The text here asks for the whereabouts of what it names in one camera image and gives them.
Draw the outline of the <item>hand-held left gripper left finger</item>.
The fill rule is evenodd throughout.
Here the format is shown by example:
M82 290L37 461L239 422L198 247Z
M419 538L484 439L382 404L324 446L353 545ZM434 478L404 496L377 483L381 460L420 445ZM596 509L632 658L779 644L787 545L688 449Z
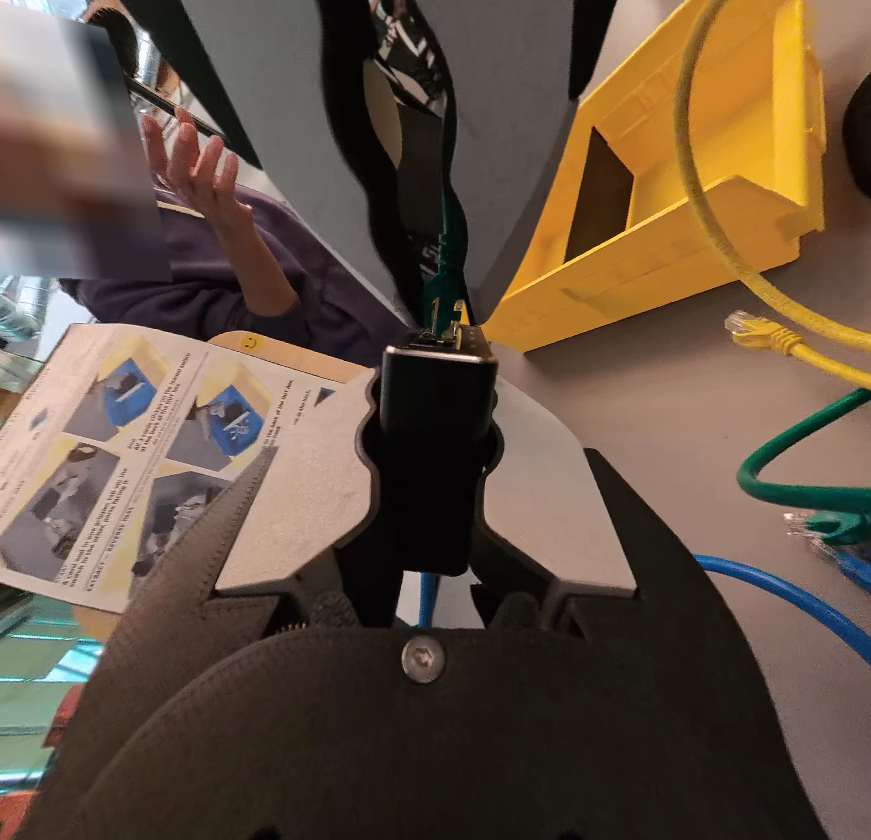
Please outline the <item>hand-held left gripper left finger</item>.
M372 523L378 502L375 465L362 447L376 380L366 368L278 442L216 580L218 595L287 595L308 619L321 595L344 591L335 551Z

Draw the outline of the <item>printed instruction sheet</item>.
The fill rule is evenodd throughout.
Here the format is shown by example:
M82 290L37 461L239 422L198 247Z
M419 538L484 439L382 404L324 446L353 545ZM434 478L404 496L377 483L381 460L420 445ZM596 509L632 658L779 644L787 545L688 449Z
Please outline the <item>printed instruction sheet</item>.
M2 583L122 613L262 449L338 387L176 334L71 326L2 429Z

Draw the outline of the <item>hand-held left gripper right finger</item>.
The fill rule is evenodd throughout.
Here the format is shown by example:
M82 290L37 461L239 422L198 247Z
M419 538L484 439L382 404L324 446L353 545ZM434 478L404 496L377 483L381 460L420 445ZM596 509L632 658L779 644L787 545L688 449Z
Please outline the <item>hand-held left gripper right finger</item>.
M498 377L495 457L479 483L470 567L501 596L530 594L555 626L570 599L630 599L637 582L582 443Z

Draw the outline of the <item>yellow plastic bin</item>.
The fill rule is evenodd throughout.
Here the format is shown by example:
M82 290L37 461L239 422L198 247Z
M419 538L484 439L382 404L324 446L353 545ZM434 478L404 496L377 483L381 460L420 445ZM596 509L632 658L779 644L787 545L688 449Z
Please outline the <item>yellow plastic bin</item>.
M516 276L484 333L527 352L732 282L680 181L672 109L685 0L579 103ZM719 223L757 271L824 226L827 128L806 0L730 0L692 83L693 156Z

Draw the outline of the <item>black network switch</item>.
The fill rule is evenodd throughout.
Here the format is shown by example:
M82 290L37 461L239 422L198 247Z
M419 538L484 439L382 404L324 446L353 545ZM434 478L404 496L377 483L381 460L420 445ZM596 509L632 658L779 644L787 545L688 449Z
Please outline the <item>black network switch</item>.
M383 353L378 468L407 571L467 570L497 364L482 330L463 324L448 338L412 333Z

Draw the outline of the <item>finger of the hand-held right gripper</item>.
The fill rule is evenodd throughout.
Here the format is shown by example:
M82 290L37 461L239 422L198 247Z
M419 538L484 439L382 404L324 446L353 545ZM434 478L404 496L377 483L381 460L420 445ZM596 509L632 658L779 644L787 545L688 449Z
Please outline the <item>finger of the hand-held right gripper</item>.
M397 172L373 125L367 0L180 0L278 191L354 277L421 322Z
M574 0L414 0L455 98L450 181L468 228L464 275L479 323L535 234L571 129Z

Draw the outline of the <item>black wrist rest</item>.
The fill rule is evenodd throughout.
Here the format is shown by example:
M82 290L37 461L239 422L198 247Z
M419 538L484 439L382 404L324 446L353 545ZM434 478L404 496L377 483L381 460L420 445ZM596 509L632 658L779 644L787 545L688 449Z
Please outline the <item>black wrist rest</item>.
M842 142L847 167L859 192L870 199L870 74L858 85L844 112Z

